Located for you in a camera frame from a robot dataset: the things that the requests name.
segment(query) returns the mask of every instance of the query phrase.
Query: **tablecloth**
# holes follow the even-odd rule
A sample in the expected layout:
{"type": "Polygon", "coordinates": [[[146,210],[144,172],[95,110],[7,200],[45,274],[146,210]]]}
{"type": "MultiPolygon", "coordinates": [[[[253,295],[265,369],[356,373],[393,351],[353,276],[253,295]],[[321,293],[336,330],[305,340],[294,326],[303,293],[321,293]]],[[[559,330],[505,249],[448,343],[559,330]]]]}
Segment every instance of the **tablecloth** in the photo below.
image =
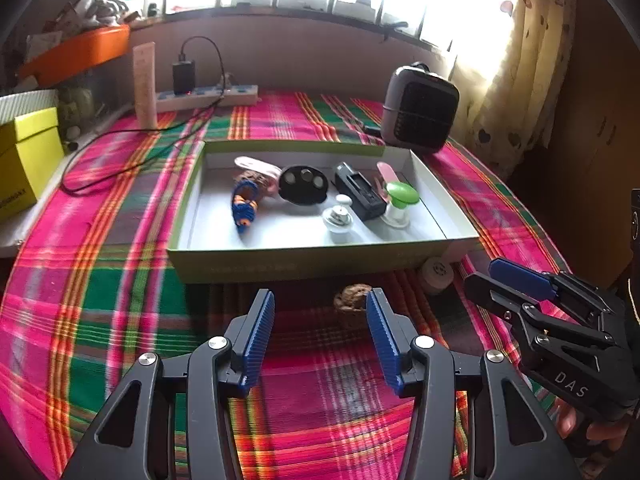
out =
{"type": "MultiPolygon", "coordinates": [[[[302,92],[263,92],[251,107],[219,108],[179,145],[185,127],[117,133],[93,144],[68,176],[78,186],[153,154],[158,160],[82,196],[52,195],[25,241],[0,311],[0,410],[36,465],[59,478],[75,444],[135,358],[192,351],[246,312],[260,284],[185,287],[166,256],[177,200],[207,139],[304,139],[376,143],[359,121],[380,124],[376,102],[302,92]]],[[[177,124],[184,112],[159,116],[177,124]]],[[[114,130],[136,127],[133,116],[114,130]]],[[[517,364],[505,324],[469,303],[464,277],[505,256],[537,270],[566,268],[535,219],[491,171],[450,140],[425,158],[480,235],[454,266],[454,283],[427,296],[413,269],[269,283],[276,321],[258,385],[231,403],[247,479],[369,480],[398,474],[412,401],[385,386],[366,332],[337,323],[332,296],[344,285],[382,286],[418,331],[457,351],[497,348],[517,364]]],[[[546,306],[551,314],[553,307],[546,306]]],[[[552,396],[532,387],[549,408],[552,396]]],[[[454,475],[466,468],[466,395],[457,394],[454,475]]],[[[177,471],[187,475],[184,398],[178,399],[177,471]]]]}

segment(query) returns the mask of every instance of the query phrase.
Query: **open cardboard box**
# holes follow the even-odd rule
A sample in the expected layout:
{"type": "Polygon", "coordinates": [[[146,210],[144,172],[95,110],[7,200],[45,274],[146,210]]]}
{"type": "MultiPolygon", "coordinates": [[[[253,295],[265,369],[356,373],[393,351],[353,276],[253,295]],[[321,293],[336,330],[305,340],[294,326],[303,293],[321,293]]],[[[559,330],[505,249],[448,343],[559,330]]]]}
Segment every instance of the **open cardboard box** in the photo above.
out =
{"type": "Polygon", "coordinates": [[[417,267],[430,256],[459,261],[478,239],[466,215],[424,163],[410,150],[305,140],[201,142],[169,240],[169,259],[185,283],[261,282],[361,274],[417,267]],[[327,200],[297,206],[279,196],[258,204],[254,223],[239,235],[231,215],[234,159],[247,155],[281,168],[313,166],[329,179],[347,162],[373,184],[376,164],[391,165],[420,194],[410,206],[410,225],[388,226],[380,218],[361,222],[335,237],[322,223],[327,200]]]}

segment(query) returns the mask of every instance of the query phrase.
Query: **ribbed blue rubber pad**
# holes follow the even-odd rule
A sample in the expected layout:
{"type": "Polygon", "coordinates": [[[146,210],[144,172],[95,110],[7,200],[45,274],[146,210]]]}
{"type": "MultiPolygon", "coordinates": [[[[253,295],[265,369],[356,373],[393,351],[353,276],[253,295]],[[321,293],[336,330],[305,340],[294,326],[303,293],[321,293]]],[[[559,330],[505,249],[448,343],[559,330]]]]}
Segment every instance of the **ribbed blue rubber pad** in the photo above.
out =
{"type": "Polygon", "coordinates": [[[537,301],[556,298],[556,290],[546,276],[504,258],[489,264],[489,276],[537,301]]]}
{"type": "Polygon", "coordinates": [[[249,338],[246,352],[242,356],[244,376],[242,377],[240,388],[245,394],[248,394],[249,390],[258,382],[260,367],[262,366],[264,353],[267,350],[267,343],[269,342],[269,336],[273,328],[274,318],[275,298],[273,293],[269,292],[264,298],[264,303],[260,308],[260,314],[258,314],[251,337],[249,338]]]}
{"type": "Polygon", "coordinates": [[[396,395],[399,395],[403,383],[400,352],[391,337],[391,331],[386,324],[378,300],[371,292],[367,296],[367,321],[385,382],[393,388],[396,395]]]}

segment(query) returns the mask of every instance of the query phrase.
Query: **yellow box lid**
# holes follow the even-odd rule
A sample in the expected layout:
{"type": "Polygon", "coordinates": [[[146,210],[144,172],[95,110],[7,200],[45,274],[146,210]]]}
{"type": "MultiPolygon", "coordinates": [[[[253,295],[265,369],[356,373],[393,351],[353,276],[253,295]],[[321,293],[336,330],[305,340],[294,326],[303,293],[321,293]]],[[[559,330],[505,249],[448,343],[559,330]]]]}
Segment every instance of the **yellow box lid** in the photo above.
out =
{"type": "Polygon", "coordinates": [[[58,110],[56,108],[45,108],[16,117],[10,123],[0,126],[0,154],[16,142],[21,142],[54,126],[58,126],[58,110]]]}

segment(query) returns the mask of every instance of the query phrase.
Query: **white power strip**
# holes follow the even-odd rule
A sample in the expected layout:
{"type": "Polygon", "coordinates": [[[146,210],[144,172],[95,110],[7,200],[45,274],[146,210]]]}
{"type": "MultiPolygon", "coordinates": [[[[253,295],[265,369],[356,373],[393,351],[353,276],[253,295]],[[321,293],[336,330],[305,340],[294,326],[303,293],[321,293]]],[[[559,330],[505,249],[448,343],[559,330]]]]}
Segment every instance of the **white power strip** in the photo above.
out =
{"type": "MultiPolygon", "coordinates": [[[[156,110],[172,112],[204,108],[220,97],[219,86],[194,88],[190,93],[176,95],[172,90],[156,94],[156,110]]],[[[234,85],[225,91],[220,106],[250,106],[258,102],[258,85],[234,85]]]]}

